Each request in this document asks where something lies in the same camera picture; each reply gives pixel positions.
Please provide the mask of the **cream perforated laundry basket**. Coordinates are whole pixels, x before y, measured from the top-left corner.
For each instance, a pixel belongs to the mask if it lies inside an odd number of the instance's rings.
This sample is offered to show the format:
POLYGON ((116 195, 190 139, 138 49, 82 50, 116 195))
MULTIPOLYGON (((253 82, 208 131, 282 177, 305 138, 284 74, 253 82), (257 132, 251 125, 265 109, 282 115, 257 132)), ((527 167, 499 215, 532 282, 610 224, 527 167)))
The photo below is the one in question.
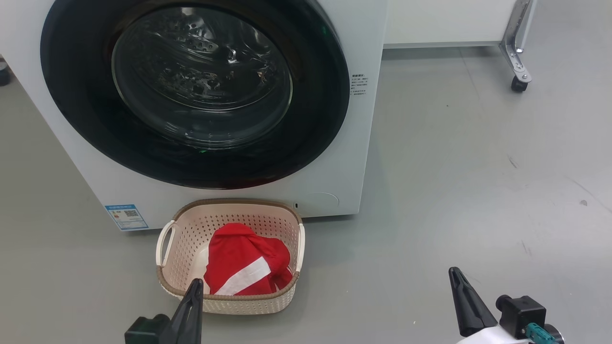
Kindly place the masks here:
POLYGON ((290 281, 284 288, 256 296, 215 296, 205 286, 203 311, 219 315, 267 315, 291 303, 304 259, 305 228, 288 205, 256 199, 198 200, 185 205, 162 229, 156 246, 156 273, 160 285, 181 299, 192 279, 203 278, 208 244, 223 225, 240 223, 262 237, 276 238, 288 248, 290 281))

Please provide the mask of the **blue energy label sticker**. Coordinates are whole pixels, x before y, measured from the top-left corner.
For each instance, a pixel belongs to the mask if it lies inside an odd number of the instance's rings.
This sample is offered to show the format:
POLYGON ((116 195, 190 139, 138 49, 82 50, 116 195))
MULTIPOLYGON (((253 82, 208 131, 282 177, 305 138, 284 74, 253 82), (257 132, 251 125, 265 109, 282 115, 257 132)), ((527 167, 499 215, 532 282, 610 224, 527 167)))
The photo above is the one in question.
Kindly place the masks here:
POLYGON ((121 231, 149 229, 141 213, 133 204, 105 205, 105 209, 121 231))

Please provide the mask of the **white partition panel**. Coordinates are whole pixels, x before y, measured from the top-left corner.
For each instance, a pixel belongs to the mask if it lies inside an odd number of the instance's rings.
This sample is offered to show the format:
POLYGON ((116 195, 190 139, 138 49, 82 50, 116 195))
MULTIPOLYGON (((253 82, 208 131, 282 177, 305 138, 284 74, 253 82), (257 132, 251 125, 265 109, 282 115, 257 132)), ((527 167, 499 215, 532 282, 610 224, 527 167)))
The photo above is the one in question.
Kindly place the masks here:
POLYGON ((385 49, 496 45, 516 0, 389 0, 385 49))

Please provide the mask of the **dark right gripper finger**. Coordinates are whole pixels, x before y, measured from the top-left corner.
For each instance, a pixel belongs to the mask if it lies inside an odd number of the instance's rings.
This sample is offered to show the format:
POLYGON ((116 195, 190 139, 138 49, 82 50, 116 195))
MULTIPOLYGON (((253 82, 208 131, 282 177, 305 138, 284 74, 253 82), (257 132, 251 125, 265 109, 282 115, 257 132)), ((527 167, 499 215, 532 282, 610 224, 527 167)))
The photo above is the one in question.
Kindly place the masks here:
POLYGON ((479 331, 498 325, 492 312, 457 267, 448 270, 453 303, 461 337, 469 337, 479 331))

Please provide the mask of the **red and white garment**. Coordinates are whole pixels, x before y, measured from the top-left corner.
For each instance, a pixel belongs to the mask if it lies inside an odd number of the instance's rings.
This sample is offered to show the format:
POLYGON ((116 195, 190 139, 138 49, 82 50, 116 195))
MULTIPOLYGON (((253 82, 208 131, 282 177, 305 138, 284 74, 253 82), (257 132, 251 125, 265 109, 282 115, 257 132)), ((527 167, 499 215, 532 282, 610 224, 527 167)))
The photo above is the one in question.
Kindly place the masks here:
POLYGON ((273 294, 292 281, 290 258, 281 240, 259 236, 244 224, 227 224, 208 244, 203 278, 212 295, 273 294))

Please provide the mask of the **silver metal partition leg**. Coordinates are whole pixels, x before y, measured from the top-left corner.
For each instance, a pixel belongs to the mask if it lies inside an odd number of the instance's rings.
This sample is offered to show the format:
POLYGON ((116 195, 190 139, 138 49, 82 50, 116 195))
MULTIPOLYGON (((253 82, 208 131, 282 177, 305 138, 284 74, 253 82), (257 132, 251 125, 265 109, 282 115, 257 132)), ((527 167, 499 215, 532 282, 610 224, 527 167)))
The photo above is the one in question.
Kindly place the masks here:
POLYGON ((523 51, 523 41, 528 29, 529 17, 534 0, 515 0, 508 24, 499 42, 499 49, 511 67, 514 76, 525 83, 533 80, 520 54, 523 51))

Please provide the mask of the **black round glass washer door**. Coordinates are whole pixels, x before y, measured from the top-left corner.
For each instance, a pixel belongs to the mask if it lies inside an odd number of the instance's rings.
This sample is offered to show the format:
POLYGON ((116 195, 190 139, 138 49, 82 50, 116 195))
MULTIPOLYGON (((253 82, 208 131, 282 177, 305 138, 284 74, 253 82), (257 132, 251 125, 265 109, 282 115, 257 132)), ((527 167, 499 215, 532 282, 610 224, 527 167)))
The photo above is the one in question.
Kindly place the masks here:
POLYGON ((349 68, 316 0, 55 0, 40 39, 44 80, 59 111, 94 148, 129 170, 195 189, 247 189, 314 161, 332 143, 349 106, 349 68), (206 150, 142 122, 113 80, 121 33, 166 7, 208 7, 251 24, 288 63, 294 92, 284 119, 252 144, 206 150))

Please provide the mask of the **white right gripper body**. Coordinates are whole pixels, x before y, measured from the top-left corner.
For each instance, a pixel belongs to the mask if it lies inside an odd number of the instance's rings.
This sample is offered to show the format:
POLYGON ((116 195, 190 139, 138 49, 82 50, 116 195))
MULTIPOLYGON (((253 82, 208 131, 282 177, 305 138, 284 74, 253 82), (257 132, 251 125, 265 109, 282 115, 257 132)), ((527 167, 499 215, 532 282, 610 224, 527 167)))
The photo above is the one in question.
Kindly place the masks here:
POLYGON ((457 344, 529 344, 529 340, 526 338, 516 339, 498 325, 486 327, 473 335, 461 339, 457 344))

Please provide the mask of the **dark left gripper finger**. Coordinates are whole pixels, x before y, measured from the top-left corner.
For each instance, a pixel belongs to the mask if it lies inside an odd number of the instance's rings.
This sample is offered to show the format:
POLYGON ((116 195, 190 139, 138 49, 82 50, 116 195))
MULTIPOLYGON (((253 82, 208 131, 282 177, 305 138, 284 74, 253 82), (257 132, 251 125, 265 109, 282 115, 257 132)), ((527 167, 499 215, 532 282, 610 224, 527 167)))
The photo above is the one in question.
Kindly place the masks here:
POLYGON ((204 282, 193 279, 170 322, 170 344, 201 344, 204 282))

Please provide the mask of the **white front-load washing machine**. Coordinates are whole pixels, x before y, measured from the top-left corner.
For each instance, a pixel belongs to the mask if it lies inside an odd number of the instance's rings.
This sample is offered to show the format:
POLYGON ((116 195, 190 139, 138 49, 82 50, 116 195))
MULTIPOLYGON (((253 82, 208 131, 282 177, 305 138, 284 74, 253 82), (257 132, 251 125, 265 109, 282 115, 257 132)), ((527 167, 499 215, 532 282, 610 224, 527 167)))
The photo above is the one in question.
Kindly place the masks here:
POLYGON ((37 154, 27 171, 37 171, 40 186, 52 188, 51 209, 63 217, 81 214, 63 201, 71 186, 89 187, 106 214, 105 205, 133 204, 149 229, 160 229, 184 205, 208 199, 256 199, 288 205, 301 217, 306 194, 325 192, 339 199, 337 215, 357 214, 369 150, 388 0, 316 0, 330 18, 349 68, 349 106, 332 143, 301 170, 272 183, 235 190, 195 189, 149 178, 116 163, 94 148, 70 125, 52 99, 44 80, 40 39, 44 21, 55 0, 0 0, 0 54, 67 153, 61 158, 44 145, 40 132, 18 123, 0 124, 0 178, 10 166, 37 154))

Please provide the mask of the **steel perforated washer drum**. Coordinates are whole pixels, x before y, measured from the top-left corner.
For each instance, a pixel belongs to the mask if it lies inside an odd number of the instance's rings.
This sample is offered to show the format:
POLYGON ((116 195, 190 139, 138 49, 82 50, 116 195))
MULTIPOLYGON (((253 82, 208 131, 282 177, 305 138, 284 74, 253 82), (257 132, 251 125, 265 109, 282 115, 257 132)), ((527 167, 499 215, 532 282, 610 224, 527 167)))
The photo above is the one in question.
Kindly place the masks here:
POLYGON ((293 77, 264 33, 208 7, 166 7, 116 41, 113 80, 124 103, 154 130, 206 150, 252 144, 292 102, 293 77))

